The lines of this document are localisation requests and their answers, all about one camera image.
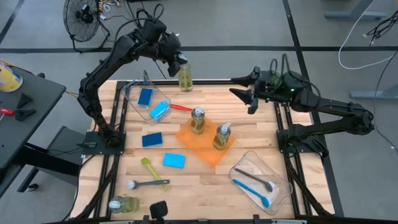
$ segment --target floor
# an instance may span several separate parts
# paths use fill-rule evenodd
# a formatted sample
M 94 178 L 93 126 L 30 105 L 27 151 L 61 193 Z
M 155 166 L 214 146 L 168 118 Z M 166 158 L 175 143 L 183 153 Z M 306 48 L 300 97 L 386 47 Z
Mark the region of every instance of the floor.
M 70 49 L 72 43 L 65 31 L 62 13 L 63 1 L 20 0 L 22 7 L 17 11 L 13 23 L 4 39 L 2 49 Z M 0 30 L 16 8 L 18 1 L 0 0 Z M 145 2 L 147 9 L 153 9 L 161 2 L 164 15 L 161 20 L 169 29 L 180 34 L 183 46 L 294 46 L 286 19 L 284 5 L 278 0 L 168 0 Z M 354 21 L 325 19 L 326 10 L 351 9 L 358 1 L 332 0 L 289 0 L 292 16 L 301 46 L 340 46 L 345 40 Z M 135 10 L 140 3 L 132 3 Z M 394 0 L 376 0 L 370 10 L 385 12 L 388 16 L 398 5 Z M 105 16 L 127 15 L 125 8 L 112 7 Z M 116 29 L 125 20 L 116 17 L 106 21 L 113 40 Z M 366 34 L 378 22 L 360 22 L 353 31 L 347 46 L 365 46 L 370 37 Z M 127 33 L 126 27 L 121 33 Z M 398 29 L 374 41 L 374 46 L 397 45 Z M 77 43 L 77 47 L 95 47 L 103 40 L 103 33 L 88 42 Z M 189 51 L 187 57 L 192 63 L 195 78 L 231 78 L 248 74 L 253 66 L 269 68 L 273 58 L 280 59 L 281 51 Z M 5 54 L 0 58 L 10 61 L 34 73 L 44 72 L 46 78 L 77 91 L 79 81 L 86 72 L 92 71 L 99 59 L 108 53 L 29 53 Z M 343 52 L 345 65 L 355 67 L 378 61 L 393 52 Z M 292 70 L 300 71 L 296 53 L 287 52 Z M 373 111 L 372 100 L 352 100 L 350 90 L 374 90 L 377 79 L 386 63 L 360 70 L 345 70 L 338 64 L 337 52 L 304 52 L 304 61 L 311 81 L 319 87 L 324 98 L 361 103 Z M 398 59 L 392 62 L 383 76 L 380 89 L 385 90 L 396 83 Z M 151 79 L 162 76 L 151 60 L 140 58 L 123 66 L 111 78 L 116 80 L 134 79 L 149 72 Z M 396 101 L 377 100 L 376 119 L 379 129 L 395 145 L 398 144 L 396 127 Z M 321 114 L 322 121 L 336 119 Z M 90 127 L 87 117 L 77 101 L 65 95 L 49 114 L 31 143 L 47 147 L 61 126 L 84 133 Z M 395 150 L 372 132 L 366 137 L 350 134 L 330 134 L 326 137 L 330 159 L 335 174 L 341 204 L 346 217 L 379 218 L 398 220 L 396 212 L 396 186 L 398 185 L 398 156 Z M 39 172 L 34 182 L 40 188 L 31 193 L 19 194 L 17 186 L 30 169 L 21 172 L 11 188 L 0 200 L 2 223 L 43 223 L 61 220 L 69 211 L 75 187 L 61 180 Z

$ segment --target white cord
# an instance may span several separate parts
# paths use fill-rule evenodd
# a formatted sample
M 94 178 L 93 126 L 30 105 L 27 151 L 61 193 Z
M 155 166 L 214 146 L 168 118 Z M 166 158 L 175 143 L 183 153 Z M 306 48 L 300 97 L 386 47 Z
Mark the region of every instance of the white cord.
M 351 33 L 353 32 L 353 30 L 354 30 L 356 24 L 361 20 L 361 18 L 362 18 L 363 15 L 365 14 L 365 12 L 372 6 L 373 3 L 374 3 L 374 1 L 368 6 L 368 8 L 365 9 L 365 11 L 362 12 L 361 16 L 360 16 L 360 17 L 358 18 L 358 20 L 354 23 L 353 28 L 351 28 L 351 30 L 349 31 L 346 40 L 344 41 L 343 45 L 340 47 L 340 49 L 339 49 L 339 51 L 338 51 L 338 63 L 340 63 L 340 65 L 341 65 L 343 68 L 345 68 L 345 69 L 356 70 L 356 69 L 360 69 L 360 68 L 366 68 L 366 67 L 369 67 L 369 66 L 372 66 L 372 65 L 377 65 L 377 64 L 379 64 L 379 63 L 383 63 L 383 62 L 385 62 L 385 61 L 387 61 L 387 60 L 390 60 L 390 59 L 392 58 L 392 56 L 390 56 L 390 57 L 388 57 L 388 58 L 386 58 L 386 59 L 381 60 L 380 62 L 374 62 L 374 63 L 370 63 L 370 64 L 368 64 L 368 65 L 363 65 L 363 66 L 359 66 L 359 67 L 346 67 L 346 66 L 344 66 L 344 65 L 342 64 L 342 62 L 341 62 L 340 54 L 341 54 L 342 48 L 343 48 L 344 45 L 347 43 L 347 40 L 348 40 L 348 38 L 350 37 Z
M 107 11 L 107 12 L 109 12 L 110 10 L 111 10 L 111 6 L 112 5 L 115 5 L 116 3 L 111 3 L 111 2 L 105 2 L 104 4 L 103 4 L 103 9 L 105 10 L 105 11 Z

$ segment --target glass bottle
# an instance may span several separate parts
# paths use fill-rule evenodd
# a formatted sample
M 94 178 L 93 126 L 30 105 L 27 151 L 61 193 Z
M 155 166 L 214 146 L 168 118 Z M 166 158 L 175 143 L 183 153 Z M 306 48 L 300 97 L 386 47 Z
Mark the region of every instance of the glass bottle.
M 139 199 L 133 197 L 115 196 L 109 202 L 109 209 L 113 213 L 135 212 L 139 208 Z
M 205 130 L 205 111 L 197 106 L 192 110 L 191 129 L 195 134 L 201 134 Z
M 191 64 L 185 63 L 180 66 L 180 71 L 178 71 L 178 84 L 180 85 L 181 91 L 192 91 L 192 73 Z
M 217 128 L 217 135 L 214 137 L 213 146 L 218 150 L 223 150 L 228 143 L 229 136 L 231 135 L 231 123 L 226 123 Z

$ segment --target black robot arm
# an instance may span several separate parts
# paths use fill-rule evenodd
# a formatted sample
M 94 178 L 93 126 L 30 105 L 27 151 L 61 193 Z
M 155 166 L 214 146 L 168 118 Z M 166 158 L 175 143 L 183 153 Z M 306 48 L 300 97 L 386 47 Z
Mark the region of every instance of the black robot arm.
M 271 71 L 261 71 L 254 67 L 246 77 L 232 78 L 234 83 L 249 87 L 248 90 L 230 88 L 246 105 L 250 105 L 248 113 L 253 114 L 258 107 L 258 100 L 287 103 L 294 111 L 322 113 L 341 116 L 340 120 L 302 126 L 293 124 L 289 128 L 289 143 L 294 144 L 312 135 L 348 132 L 365 135 L 370 133 L 373 114 L 357 103 L 344 103 L 325 99 L 310 90 L 310 82 L 293 71 L 278 75 Z
M 118 147 L 120 139 L 102 115 L 98 88 L 122 65 L 138 60 L 140 56 L 168 63 L 169 75 L 174 77 L 180 70 L 180 65 L 187 63 L 187 60 L 178 51 L 181 46 L 178 37 L 166 30 L 166 25 L 160 20 L 146 20 L 141 29 L 134 29 L 130 34 L 121 36 L 110 55 L 81 80 L 79 104 L 98 125 L 107 147 Z

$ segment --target red object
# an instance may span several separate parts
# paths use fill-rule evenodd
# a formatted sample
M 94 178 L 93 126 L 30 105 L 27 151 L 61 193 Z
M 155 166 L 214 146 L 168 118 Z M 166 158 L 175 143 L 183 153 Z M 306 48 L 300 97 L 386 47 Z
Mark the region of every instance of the red object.
M 172 108 L 175 108 L 175 109 L 179 109 L 179 110 L 192 111 L 192 109 L 191 109 L 191 108 L 186 108 L 186 107 L 184 107 L 184 106 L 180 106 L 180 105 L 174 105 L 174 104 L 171 104 L 171 107 L 172 107 Z
M 0 108 L 0 113 L 5 115 L 14 115 L 14 111 L 7 108 Z

